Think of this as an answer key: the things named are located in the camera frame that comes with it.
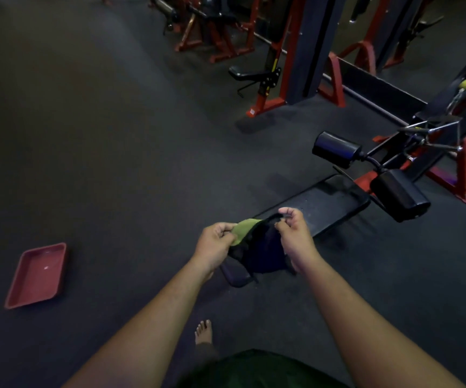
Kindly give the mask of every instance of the bare foot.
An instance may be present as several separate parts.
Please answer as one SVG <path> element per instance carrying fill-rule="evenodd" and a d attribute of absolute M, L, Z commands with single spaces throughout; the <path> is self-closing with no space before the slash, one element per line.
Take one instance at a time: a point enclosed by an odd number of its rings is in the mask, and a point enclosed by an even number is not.
<path fill-rule="evenodd" d="M 211 321 L 201 321 L 195 331 L 195 344 L 212 343 L 213 331 L 211 329 Z"/>

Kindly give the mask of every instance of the yellow-green cloth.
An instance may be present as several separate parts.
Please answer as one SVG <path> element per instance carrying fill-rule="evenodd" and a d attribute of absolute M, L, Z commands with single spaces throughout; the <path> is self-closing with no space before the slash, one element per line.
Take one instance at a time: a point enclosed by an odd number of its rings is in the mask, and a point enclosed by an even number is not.
<path fill-rule="evenodd" d="M 252 229 L 256 223 L 261 222 L 261 219 L 246 219 L 241 222 L 239 222 L 233 230 L 231 230 L 231 233 L 236 235 L 236 240 L 231 244 L 231 246 L 238 245 L 244 237 L 249 233 L 249 230 Z"/>

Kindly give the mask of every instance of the red plastic tray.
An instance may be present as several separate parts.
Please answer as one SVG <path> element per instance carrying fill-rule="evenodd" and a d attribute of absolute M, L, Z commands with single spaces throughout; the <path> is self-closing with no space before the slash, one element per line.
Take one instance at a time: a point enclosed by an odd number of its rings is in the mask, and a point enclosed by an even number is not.
<path fill-rule="evenodd" d="M 66 261 L 66 244 L 30 249 L 19 259 L 5 301 L 6 309 L 33 304 L 55 297 L 61 289 Z"/>

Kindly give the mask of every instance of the dark green shirt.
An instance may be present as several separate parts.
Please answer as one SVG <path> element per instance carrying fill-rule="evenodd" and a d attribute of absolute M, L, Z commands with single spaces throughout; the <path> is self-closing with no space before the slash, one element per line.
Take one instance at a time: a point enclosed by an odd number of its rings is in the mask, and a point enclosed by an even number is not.
<path fill-rule="evenodd" d="M 248 350 L 196 370 L 178 388 L 348 388 L 334 378 L 287 358 Z"/>

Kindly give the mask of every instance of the leg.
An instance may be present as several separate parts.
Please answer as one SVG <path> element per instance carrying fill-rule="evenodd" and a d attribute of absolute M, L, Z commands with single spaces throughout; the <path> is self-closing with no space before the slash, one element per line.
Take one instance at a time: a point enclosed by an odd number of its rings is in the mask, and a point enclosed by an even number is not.
<path fill-rule="evenodd" d="M 195 369 L 218 361 L 218 352 L 213 347 L 211 321 L 201 321 L 195 331 Z"/>

